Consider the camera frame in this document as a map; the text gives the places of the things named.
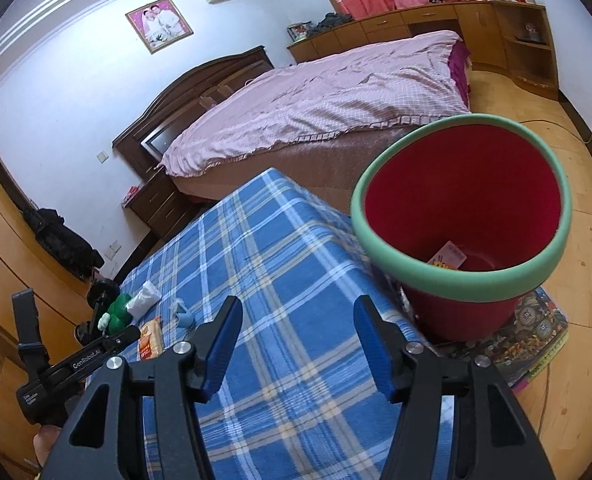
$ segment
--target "bride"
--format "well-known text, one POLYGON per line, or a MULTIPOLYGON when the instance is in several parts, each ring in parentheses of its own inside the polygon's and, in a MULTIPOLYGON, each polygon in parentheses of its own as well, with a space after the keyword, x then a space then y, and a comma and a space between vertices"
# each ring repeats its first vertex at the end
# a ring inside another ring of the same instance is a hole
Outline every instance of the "bride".
POLYGON ((172 39, 169 31, 162 26, 154 12, 147 7, 142 11, 142 27, 144 37, 151 46, 158 46, 172 39))

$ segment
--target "red trash can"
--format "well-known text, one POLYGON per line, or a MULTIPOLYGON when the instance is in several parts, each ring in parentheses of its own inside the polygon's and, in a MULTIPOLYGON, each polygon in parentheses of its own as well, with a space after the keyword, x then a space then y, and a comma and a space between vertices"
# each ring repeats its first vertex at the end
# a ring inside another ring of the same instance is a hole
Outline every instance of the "red trash can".
POLYGON ((559 263, 569 236, 565 172, 531 130, 471 114, 419 128, 383 152, 351 199, 365 252, 403 288, 422 325, 484 338, 559 263), (457 269, 428 261, 451 241, 457 269))

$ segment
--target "groom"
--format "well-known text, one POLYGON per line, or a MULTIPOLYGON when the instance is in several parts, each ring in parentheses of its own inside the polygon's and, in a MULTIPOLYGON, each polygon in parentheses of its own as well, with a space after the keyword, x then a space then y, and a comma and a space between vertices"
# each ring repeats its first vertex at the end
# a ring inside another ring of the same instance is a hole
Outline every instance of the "groom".
POLYGON ((151 6, 151 10, 156 15, 156 18, 158 18, 158 22, 167 29, 172 38, 185 33, 180 18, 173 10, 161 9, 156 4, 151 6))

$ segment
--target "blue plaid tablecloth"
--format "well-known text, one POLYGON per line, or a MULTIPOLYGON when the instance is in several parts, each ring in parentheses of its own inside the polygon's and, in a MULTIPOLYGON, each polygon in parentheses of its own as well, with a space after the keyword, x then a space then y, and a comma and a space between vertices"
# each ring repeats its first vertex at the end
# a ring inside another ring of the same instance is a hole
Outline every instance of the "blue plaid tablecloth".
MULTIPOLYGON (((197 404, 218 480, 378 479, 400 405, 378 393, 353 326, 353 302, 371 296, 382 317, 423 340, 396 308, 347 216, 276 170, 251 180, 133 270, 122 291, 151 280, 162 300, 165 347, 185 338, 170 306, 199 323, 226 296, 243 327, 220 391, 197 404)), ((124 352, 137 359, 137 347, 124 352)), ((163 480, 152 399, 144 400, 149 478, 163 480)), ((446 477, 453 403, 443 398, 432 479, 446 477)))

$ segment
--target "black clothing pile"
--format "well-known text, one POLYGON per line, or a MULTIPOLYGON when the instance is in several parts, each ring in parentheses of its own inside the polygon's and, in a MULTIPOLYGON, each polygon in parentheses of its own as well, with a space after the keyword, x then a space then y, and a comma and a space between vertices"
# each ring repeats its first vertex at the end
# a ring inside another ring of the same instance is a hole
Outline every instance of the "black clothing pile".
POLYGON ((93 276, 93 269, 104 265, 100 253, 80 235, 64 225, 55 209, 26 207, 22 217, 36 234, 36 240, 58 263, 80 280, 93 276))
POLYGON ((316 34, 326 32, 327 30, 332 30, 334 27, 345 25, 345 23, 352 21, 353 16, 351 14, 336 14, 335 12, 328 12, 322 22, 309 29, 307 32, 307 37, 311 38, 316 34))

